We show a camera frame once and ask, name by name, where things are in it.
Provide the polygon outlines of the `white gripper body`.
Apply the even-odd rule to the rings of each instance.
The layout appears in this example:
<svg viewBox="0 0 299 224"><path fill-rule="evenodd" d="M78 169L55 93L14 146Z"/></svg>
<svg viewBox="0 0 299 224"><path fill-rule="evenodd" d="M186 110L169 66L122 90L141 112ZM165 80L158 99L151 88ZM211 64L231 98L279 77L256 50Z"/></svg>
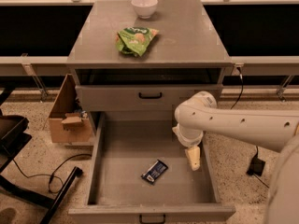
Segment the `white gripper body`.
<svg viewBox="0 0 299 224"><path fill-rule="evenodd" d="M179 123L172 128L172 131L177 136L179 142L186 148L198 146L204 136L202 130L186 128Z"/></svg>

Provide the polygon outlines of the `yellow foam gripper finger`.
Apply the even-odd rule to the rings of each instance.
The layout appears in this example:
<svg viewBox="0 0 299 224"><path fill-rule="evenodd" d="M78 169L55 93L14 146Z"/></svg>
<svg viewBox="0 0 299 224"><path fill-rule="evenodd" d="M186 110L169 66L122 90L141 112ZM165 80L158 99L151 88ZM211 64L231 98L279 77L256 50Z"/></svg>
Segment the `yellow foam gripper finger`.
<svg viewBox="0 0 299 224"><path fill-rule="evenodd" d="M189 147L185 150L185 154L191 169L193 171L198 170L200 168L200 147Z"/></svg>

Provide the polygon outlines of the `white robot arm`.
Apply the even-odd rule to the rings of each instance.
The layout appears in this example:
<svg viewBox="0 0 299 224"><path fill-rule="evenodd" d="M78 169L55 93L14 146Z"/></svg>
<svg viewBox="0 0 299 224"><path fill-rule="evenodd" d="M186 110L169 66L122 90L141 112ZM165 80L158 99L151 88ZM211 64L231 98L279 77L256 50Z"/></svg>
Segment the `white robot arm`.
<svg viewBox="0 0 299 224"><path fill-rule="evenodd" d="M174 112L173 128L193 170L205 132L276 151L279 156L268 191L264 224L299 224L299 112L218 109L214 96L200 91Z"/></svg>

